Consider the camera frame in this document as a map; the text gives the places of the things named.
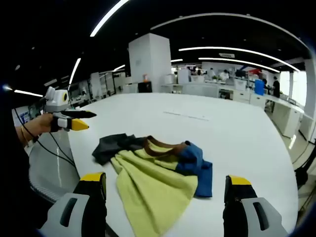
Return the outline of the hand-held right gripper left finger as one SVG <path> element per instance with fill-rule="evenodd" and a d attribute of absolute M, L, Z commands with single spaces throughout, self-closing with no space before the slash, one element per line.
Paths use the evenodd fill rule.
<path fill-rule="evenodd" d="M 38 232 L 42 237 L 104 237 L 106 216 L 106 174 L 90 173 L 52 205 Z"/>

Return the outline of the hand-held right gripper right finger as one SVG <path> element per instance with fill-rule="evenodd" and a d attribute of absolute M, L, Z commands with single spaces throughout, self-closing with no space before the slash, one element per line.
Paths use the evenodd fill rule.
<path fill-rule="evenodd" d="M 251 183 L 242 177 L 227 175 L 224 193 L 223 226 L 225 237 L 286 237 L 279 212 Z"/>

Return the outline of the person's left hand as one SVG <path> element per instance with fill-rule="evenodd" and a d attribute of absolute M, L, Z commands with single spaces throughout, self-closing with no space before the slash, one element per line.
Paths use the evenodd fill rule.
<path fill-rule="evenodd" d="M 40 135 L 42 133 L 48 133 L 51 131 L 51 122 L 53 121 L 53 115 L 50 113 L 42 114 L 30 121 L 29 129 L 34 135 Z"/>

